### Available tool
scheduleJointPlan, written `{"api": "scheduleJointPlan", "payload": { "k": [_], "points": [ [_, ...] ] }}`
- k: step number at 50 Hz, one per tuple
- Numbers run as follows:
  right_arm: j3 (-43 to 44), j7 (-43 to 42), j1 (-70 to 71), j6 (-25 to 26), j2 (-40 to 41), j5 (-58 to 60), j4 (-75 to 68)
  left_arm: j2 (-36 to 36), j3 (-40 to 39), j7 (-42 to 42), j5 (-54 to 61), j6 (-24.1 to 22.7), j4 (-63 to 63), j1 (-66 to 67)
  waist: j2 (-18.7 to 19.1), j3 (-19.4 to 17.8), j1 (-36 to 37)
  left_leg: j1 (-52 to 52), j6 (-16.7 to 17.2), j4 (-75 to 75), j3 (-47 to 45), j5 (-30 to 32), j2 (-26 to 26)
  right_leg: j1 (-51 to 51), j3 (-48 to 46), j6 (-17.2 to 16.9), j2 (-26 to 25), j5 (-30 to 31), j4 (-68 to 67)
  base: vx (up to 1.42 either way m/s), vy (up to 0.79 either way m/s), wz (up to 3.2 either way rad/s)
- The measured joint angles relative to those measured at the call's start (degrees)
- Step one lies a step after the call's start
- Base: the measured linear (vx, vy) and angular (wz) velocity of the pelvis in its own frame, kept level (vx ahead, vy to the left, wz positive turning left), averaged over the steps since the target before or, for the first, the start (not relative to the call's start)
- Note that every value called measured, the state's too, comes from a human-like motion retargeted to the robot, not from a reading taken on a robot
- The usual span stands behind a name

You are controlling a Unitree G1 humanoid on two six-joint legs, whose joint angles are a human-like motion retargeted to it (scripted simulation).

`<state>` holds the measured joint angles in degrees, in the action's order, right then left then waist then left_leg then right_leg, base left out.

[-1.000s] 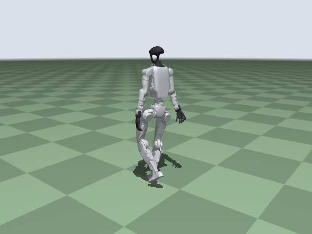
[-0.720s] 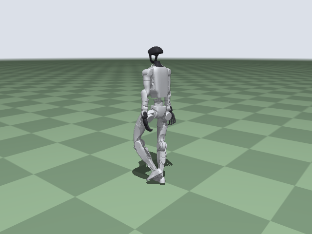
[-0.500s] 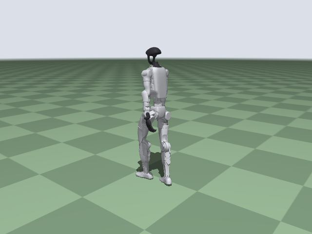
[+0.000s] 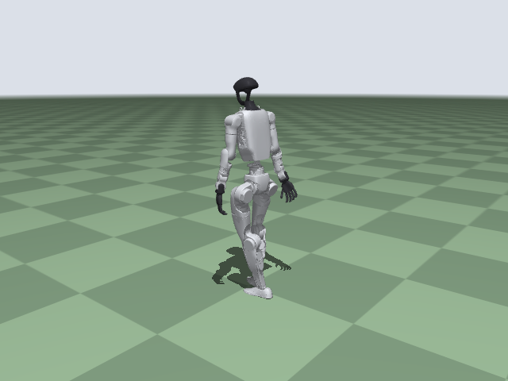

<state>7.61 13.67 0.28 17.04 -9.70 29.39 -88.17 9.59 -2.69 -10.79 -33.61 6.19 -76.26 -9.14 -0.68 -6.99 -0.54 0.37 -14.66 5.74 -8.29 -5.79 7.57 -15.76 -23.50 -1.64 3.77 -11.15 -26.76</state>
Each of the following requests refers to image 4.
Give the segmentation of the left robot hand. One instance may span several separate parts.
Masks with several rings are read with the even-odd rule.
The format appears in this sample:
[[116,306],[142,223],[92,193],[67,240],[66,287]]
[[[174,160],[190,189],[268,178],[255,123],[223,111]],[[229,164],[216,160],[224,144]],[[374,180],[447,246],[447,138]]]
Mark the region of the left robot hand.
[[224,184],[220,183],[218,185],[218,190],[217,189],[215,190],[215,192],[217,193],[216,202],[217,202],[217,207],[218,207],[219,212],[223,215],[227,215],[227,213],[224,210],[222,210],[222,207],[221,207],[222,206],[222,194],[225,193],[224,189],[225,189]]

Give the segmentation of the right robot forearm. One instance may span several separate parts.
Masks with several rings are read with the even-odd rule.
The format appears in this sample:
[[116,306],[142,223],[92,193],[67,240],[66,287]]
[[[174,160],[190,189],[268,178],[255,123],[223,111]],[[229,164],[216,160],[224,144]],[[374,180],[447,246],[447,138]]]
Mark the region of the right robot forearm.
[[278,175],[280,180],[283,180],[286,178],[284,174],[284,166],[282,165],[282,152],[279,147],[279,150],[275,153],[271,154],[271,159],[274,165],[274,172]]

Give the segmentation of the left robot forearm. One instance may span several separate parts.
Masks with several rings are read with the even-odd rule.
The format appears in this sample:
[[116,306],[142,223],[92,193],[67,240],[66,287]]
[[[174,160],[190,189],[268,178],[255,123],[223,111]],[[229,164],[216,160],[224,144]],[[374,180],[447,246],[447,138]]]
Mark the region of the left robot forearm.
[[220,162],[220,169],[219,169],[219,172],[217,175],[217,182],[215,183],[215,187],[217,188],[217,190],[218,190],[218,185],[220,183],[224,184],[224,186],[226,188],[226,181],[228,180],[229,171],[232,167],[232,164],[230,162],[228,162],[228,158],[229,158],[228,151],[226,149],[223,149],[221,151],[221,162]]

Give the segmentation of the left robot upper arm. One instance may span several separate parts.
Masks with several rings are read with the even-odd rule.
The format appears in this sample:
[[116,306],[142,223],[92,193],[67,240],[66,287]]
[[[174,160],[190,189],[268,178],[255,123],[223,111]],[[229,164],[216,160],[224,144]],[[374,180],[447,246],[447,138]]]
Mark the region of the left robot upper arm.
[[[237,130],[241,127],[243,114],[232,114],[225,118],[225,144],[228,160],[236,158]],[[223,149],[222,149],[223,150]]]

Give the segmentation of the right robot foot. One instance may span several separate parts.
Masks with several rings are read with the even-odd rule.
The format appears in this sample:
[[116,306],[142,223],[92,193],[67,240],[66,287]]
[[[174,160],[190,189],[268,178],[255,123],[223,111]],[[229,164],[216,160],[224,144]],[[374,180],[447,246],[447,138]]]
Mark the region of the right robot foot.
[[[253,277],[251,277],[251,276],[247,277],[247,282],[252,284],[254,287],[256,287],[256,282]],[[265,285],[266,285],[266,283],[265,283]]]

